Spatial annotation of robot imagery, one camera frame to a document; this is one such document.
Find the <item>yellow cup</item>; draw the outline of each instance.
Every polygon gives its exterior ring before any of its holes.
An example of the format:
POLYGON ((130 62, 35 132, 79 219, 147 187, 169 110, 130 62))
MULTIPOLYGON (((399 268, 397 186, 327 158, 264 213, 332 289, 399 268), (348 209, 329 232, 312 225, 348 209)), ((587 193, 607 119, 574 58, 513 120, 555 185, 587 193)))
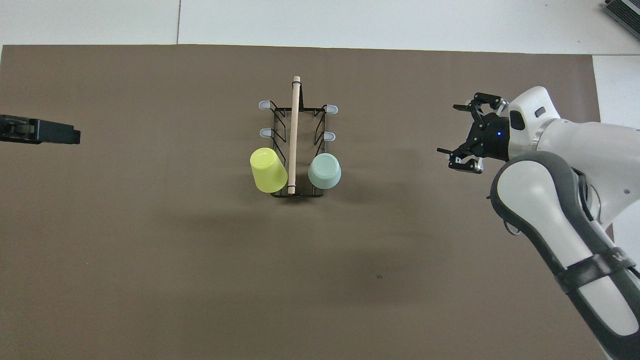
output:
POLYGON ((277 192, 287 184, 287 171, 273 149, 261 147, 251 154, 251 171, 258 190, 277 192))

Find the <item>wooden dowel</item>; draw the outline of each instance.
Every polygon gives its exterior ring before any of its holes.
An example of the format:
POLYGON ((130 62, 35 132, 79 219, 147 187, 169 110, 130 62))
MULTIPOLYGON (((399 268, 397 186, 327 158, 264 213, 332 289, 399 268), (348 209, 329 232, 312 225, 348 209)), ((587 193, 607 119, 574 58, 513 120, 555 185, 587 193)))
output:
POLYGON ((291 131, 289 132, 289 184, 287 193, 296 193, 296 150, 298 148, 298 112, 300 110, 300 77, 293 77, 291 105, 291 131))

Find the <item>light green cup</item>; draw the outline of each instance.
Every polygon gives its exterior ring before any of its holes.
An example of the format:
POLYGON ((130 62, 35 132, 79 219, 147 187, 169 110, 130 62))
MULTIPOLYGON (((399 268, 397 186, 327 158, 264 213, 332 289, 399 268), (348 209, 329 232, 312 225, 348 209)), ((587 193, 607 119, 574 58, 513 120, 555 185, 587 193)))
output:
POLYGON ((277 192, 287 184, 287 171, 273 149, 261 147, 251 154, 251 171, 258 190, 277 192))
POLYGON ((342 170, 338 159, 324 152, 311 161, 308 174, 309 180, 316 188, 330 189, 340 181, 342 170))

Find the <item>mint green cup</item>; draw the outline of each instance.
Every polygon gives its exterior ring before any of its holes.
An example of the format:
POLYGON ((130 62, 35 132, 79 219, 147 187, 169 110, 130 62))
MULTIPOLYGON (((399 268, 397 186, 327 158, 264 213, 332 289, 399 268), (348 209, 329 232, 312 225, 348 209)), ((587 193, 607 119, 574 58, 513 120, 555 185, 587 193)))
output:
POLYGON ((328 152, 324 152, 311 161, 308 174, 309 180, 316 188, 330 189, 340 181, 342 170, 338 159, 328 152))

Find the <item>black device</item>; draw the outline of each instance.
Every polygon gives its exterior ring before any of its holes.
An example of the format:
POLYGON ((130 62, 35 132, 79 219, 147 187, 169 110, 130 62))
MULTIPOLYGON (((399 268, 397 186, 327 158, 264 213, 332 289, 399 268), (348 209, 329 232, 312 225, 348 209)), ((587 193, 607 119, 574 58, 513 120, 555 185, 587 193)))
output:
POLYGON ((488 105, 493 110, 502 112, 509 102, 497 95, 478 92, 467 105, 454 105, 458 111, 468 111, 474 119, 467 141, 455 150, 438 148, 449 156, 449 168, 457 171, 482 174, 482 158, 494 158, 509 161, 509 118, 500 117, 494 112, 486 115, 482 105, 488 105), (469 156, 477 156, 466 163, 463 160, 469 156))
POLYGON ((606 0, 604 12, 640 39, 640 0, 606 0))
POLYGON ((59 122, 0 115, 0 140, 20 143, 80 143, 80 131, 59 122))

